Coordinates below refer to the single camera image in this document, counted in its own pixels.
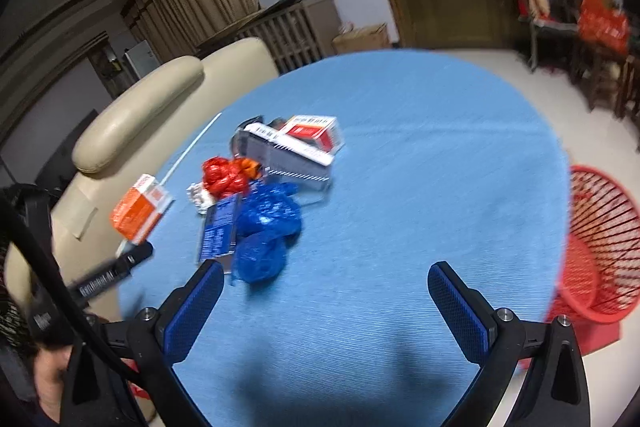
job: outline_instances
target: screw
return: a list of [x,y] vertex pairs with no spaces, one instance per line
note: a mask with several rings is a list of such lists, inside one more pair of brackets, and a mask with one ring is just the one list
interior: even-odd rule
[[150,321],[156,316],[155,308],[143,308],[140,312],[140,318],[144,321]]
[[556,317],[556,320],[560,323],[561,326],[571,326],[571,321],[566,315],[558,315],[558,317]]
[[513,320],[513,312],[508,308],[500,308],[498,310],[498,318],[502,322],[509,322]]

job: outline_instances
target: red trash basket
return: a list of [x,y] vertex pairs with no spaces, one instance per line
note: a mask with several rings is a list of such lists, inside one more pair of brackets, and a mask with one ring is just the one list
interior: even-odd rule
[[606,174],[572,166],[572,217],[561,280],[548,317],[612,324],[640,296],[640,217]]

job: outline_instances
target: human hand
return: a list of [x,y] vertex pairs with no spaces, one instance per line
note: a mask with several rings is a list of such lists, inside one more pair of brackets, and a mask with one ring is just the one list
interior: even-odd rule
[[43,412],[60,422],[60,405],[64,389],[63,377],[71,357],[72,346],[49,350],[41,347],[33,361],[33,379]]

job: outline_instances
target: beige leather sofa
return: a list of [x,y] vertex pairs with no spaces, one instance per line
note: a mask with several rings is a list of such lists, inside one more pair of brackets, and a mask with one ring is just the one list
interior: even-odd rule
[[[109,215],[140,174],[155,174],[191,134],[254,87],[278,75],[258,39],[244,39],[202,61],[180,57],[160,66],[105,109],[73,151],[79,172],[52,212],[53,250],[66,283],[115,255],[122,240]],[[6,283],[24,308],[29,268],[14,247]],[[92,311],[119,320],[115,291]]]

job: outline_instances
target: crumpled red plastic bag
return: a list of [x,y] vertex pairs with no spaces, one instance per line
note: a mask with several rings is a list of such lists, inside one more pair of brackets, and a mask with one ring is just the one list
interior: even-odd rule
[[606,0],[583,0],[578,20],[582,40],[597,42],[620,55],[628,55],[629,21],[620,10],[607,7]]
[[202,183],[217,200],[238,192],[248,194],[249,180],[260,177],[258,167],[258,162],[249,158],[235,158],[229,161],[215,156],[202,164]]

